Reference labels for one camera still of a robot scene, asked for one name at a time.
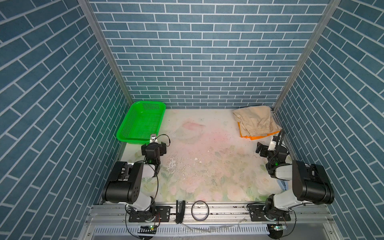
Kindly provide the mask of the orange shorts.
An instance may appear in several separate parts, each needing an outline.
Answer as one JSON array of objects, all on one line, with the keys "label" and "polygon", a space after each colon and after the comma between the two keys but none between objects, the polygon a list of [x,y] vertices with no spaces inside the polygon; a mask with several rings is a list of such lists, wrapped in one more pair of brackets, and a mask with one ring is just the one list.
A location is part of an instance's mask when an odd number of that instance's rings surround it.
[{"label": "orange shorts", "polygon": [[243,133],[245,133],[245,130],[242,130],[239,122],[238,122],[238,127],[239,127],[240,137],[241,138],[245,138],[245,139],[249,139],[251,141],[259,140],[259,139],[262,139],[262,138],[266,138],[266,137],[272,136],[274,134],[278,134],[280,132],[280,131],[277,131],[277,132],[273,132],[273,133],[267,134],[265,136],[255,136],[255,137],[252,137],[252,136],[243,135]]}]

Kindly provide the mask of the green plastic basket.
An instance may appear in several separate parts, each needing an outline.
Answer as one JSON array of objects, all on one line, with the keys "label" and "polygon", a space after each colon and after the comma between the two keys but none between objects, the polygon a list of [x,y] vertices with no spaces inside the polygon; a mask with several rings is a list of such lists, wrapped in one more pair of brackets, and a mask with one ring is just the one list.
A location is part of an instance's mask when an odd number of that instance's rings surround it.
[{"label": "green plastic basket", "polygon": [[165,110],[166,105],[162,102],[133,103],[117,131],[117,139],[128,144],[148,143],[151,135],[159,133]]}]

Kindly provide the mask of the beige shorts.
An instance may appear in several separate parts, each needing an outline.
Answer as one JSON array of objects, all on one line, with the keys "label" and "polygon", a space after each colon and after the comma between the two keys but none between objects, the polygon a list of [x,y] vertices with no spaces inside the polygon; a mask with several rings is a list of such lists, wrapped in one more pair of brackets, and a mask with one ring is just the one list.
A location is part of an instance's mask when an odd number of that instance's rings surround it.
[{"label": "beige shorts", "polygon": [[272,110],[268,106],[246,107],[233,111],[236,122],[240,123],[243,135],[265,136],[267,134],[281,131],[282,128],[275,122]]}]

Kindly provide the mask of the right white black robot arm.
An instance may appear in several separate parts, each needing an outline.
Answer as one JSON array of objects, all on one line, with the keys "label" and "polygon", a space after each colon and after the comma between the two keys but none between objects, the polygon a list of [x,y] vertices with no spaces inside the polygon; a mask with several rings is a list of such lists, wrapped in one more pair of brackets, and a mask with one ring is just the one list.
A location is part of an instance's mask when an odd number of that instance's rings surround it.
[{"label": "right white black robot arm", "polygon": [[287,163],[289,151],[281,145],[272,148],[258,142],[256,153],[268,160],[266,170],[271,178],[291,182],[292,187],[279,194],[271,194],[264,204],[248,204],[252,222],[289,221],[295,207],[333,203],[335,193],[323,166],[296,160]]}]

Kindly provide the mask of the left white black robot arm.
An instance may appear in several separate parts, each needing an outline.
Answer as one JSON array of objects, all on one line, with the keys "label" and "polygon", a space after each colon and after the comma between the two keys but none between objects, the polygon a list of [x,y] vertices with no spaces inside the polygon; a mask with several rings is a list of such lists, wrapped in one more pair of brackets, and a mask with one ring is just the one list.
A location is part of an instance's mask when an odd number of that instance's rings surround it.
[{"label": "left white black robot arm", "polygon": [[156,210],[156,197],[142,192],[141,184],[144,178],[154,178],[159,182],[161,156],[167,153],[167,144],[144,144],[141,151],[144,156],[142,161],[120,161],[114,164],[102,190],[102,202],[125,204],[131,222],[160,222],[161,214]]}]

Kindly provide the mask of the right circuit board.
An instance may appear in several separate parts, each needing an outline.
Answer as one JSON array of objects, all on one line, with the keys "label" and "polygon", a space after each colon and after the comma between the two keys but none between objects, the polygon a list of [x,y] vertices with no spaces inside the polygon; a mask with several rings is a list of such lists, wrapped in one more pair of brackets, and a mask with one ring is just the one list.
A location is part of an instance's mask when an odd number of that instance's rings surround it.
[{"label": "right circuit board", "polygon": [[283,232],[285,230],[285,226],[282,224],[271,224],[267,225],[270,235],[283,235]]}]

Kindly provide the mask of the circuit board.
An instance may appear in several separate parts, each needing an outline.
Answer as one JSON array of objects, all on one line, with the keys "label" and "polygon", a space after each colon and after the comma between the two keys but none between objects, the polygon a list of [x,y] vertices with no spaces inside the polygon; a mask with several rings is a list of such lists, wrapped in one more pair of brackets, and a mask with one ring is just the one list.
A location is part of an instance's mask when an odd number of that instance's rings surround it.
[{"label": "circuit board", "polygon": [[271,224],[267,225],[270,235],[283,235],[283,232],[285,230],[285,226],[282,224]]},{"label": "circuit board", "polygon": [[151,234],[155,235],[157,233],[157,226],[140,226],[138,235]]}]

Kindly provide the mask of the left circuit board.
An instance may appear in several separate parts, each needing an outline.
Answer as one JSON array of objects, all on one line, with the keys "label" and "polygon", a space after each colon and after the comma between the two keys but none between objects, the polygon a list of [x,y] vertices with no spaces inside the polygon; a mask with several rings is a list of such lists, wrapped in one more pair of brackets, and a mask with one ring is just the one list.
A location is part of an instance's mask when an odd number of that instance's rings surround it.
[{"label": "left circuit board", "polygon": [[140,226],[138,235],[151,234],[155,235],[157,233],[157,226]]}]

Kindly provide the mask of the blue wall clip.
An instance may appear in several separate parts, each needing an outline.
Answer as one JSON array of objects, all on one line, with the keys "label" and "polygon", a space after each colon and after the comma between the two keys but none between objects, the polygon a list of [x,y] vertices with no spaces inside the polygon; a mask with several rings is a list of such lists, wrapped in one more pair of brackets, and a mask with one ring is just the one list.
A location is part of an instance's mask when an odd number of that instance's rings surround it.
[{"label": "blue wall clip", "polygon": [[289,189],[288,184],[287,184],[286,181],[284,181],[284,180],[278,180],[278,184],[279,184],[280,188],[281,188],[283,191],[286,191],[286,190]]}]

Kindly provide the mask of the black clamp bracket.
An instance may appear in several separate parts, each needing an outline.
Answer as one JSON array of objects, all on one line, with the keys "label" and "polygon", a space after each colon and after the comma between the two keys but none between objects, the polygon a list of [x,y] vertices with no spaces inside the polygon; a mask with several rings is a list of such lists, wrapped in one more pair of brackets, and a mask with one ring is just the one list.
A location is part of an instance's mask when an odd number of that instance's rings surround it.
[{"label": "black clamp bracket", "polygon": [[182,224],[184,220],[185,215],[185,209],[186,209],[186,201],[177,201],[176,202],[176,224]]}]

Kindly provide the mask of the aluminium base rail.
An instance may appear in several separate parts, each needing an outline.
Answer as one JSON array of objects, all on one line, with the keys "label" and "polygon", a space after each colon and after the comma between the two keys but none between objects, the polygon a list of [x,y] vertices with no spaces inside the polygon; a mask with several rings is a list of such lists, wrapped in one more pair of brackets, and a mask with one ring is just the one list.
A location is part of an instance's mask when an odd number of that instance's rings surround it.
[{"label": "aluminium base rail", "polygon": [[[237,239],[254,236],[258,239],[277,237],[281,240],[339,240],[341,233],[325,206],[304,205],[293,209],[289,221],[252,222],[249,203],[186,203],[182,224],[176,224],[176,203],[159,203],[160,222],[129,221],[123,204],[94,205],[80,233],[82,240],[133,239],[155,240],[181,238]],[[270,235],[268,226],[282,224],[283,235]],[[138,235],[140,226],[157,226],[155,235]]]}]

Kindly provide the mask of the right corner aluminium post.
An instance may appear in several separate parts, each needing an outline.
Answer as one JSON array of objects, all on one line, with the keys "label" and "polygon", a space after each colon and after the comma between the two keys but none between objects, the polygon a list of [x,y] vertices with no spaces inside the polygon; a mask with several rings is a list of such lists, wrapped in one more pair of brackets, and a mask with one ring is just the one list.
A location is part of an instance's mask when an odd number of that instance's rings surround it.
[{"label": "right corner aluminium post", "polygon": [[335,13],[337,7],[339,6],[341,0],[331,0],[329,1],[328,5],[326,6],[324,13],[322,14],[318,24],[314,28],[314,31],[309,38],[303,52],[299,56],[299,59],[294,66],[291,75],[288,77],[285,86],[282,88],[282,91],[276,100],[276,102],[273,105],[273,113],[276,115],[280,106],[283,103],[283,100],[287,96],[289,90],[293,86],[296,78],[298,77],[300,71],[302,70],[305,62],[307,61],[308,57],[310,56],[312,50],[314,49],[316,43],[320,39],[320,36],[322,35],[324,29],[326,28],[328,22],[330,21],[331,17]]}]

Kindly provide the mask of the corner aluminium post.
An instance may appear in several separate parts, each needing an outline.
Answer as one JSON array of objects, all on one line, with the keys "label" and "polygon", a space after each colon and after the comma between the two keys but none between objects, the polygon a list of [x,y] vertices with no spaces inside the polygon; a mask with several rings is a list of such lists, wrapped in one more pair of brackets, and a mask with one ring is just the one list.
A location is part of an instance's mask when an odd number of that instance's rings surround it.
[{"label": "corner aluminium post", "polygon": [[299,56],[299,59],[294,66],[291,75],[288,77],[285,86],[282,88],[282,91],[276,100],[276,102],[273,105],[273,113],[276,115],[280,106],[283,103],[283,100],[287,96],[289,90],[293,86],[296,78],[298,77],[300,71],[302,70],[305,62],[307,61],[308,57],[310,56],[312,50],[314,49],[316,43],[320,39],[320,36],[322,35],[324,29],[326,28],[328,22],[330,21],[331,17],[335,13],[337,7],[339,6],[341,0],[331,0],[329,1],[328,5],[326,6],[324,13],[322,14],[318,24],[314,28],[314,31],[309,38],[303,52]]},{"label": "corner aluminium post", "polygon": [[86,0],[78,0],[78,3],[107,59],[107,62],[108,64],[110,65],[111,67],[111,70],[113,71],[116,79],[117,79],[117,82],[120,86],[120,88],[122,89],[123,93],[124,93],[124,96],[126,98],[126,100],[128,101],[128,104],[129,105],[132,105],[133,104],[133,100],[131,98],[131,95],[129,93],[129,90],[127,88],[127,85],[124,81],[124,78],[121,74],[121,71],[116,63],[116,60],[111,52],[111,49],[108,45],[108,42],[103,34],[103,31],[98,23],[98,20],[96,18],[96,15],[91,7],[91,4],[89,1],[86,1]]}]

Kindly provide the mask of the left corner aluminium post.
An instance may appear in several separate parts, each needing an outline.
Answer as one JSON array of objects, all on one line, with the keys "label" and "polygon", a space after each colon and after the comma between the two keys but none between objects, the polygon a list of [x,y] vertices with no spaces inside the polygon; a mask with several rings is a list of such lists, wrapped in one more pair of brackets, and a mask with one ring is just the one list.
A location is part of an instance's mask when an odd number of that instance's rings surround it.
[{"label": "left corner aluminium post", "polygon": [[96,18],[96,15],[91,7],[91,4],[89,1],[86,1],[86,0],[78,0],[78,3],[107,59],[107,62],[108,64],[110,65],[111,67],[111,70],[113,71],[116,79],[117,79],[117,82],[120,86],[120,88],[122,89],[123,93],[124,93],[124,96],[126,98],[126,100],[128,101],[128,104],[129,105],[132,105],[133,104],[133,100],[131,98],[131,95],[129,93],[129,90],[127,88],[127,85],[124,81],[124,78],[121,74],[121,71],[116,63],[116,60],[111,52],[111,49],[108,45],[108,42],[103,34],[103,31],[98,23],[98,20]]}]

